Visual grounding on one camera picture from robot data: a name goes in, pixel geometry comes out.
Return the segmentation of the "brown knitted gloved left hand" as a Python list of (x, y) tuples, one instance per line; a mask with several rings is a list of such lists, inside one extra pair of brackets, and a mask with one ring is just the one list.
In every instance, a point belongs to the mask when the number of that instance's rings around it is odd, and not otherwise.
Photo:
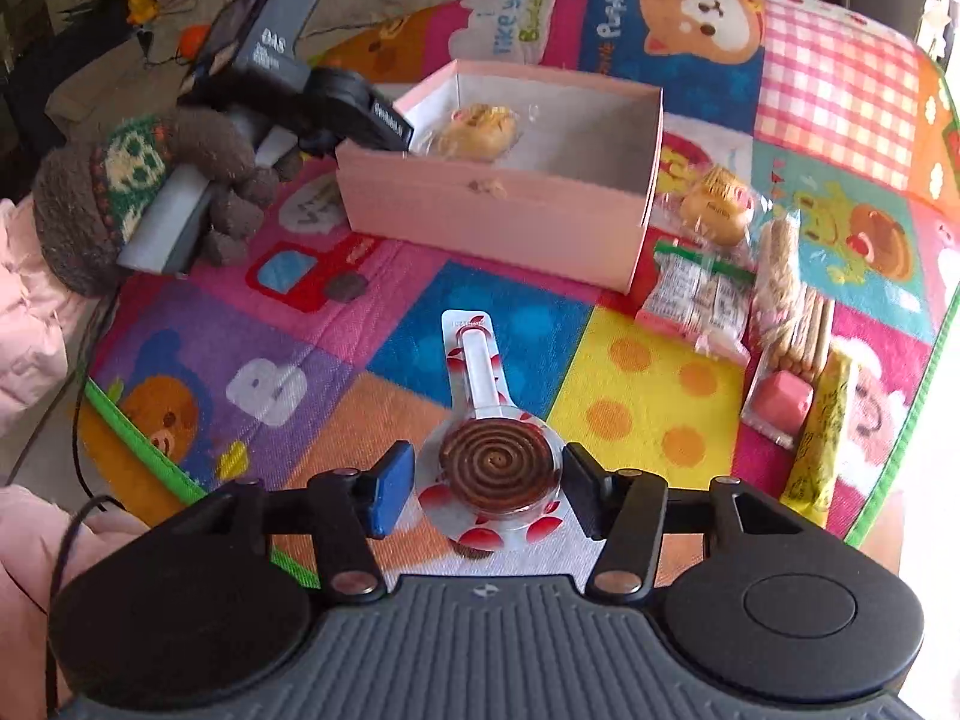
[(192, 166), (215, 186), (202, 257), (233, 265), (284, 182), (302, 166), (291, 148), (270, 167), (256, 163), (251, 142), (226, 115), (179, 107), (124, 122), (100, 142), (51, 151), (32, 186), (39, 249), (52, 273), (85, 298), (117, 288), (117, 263), (171, 172)]

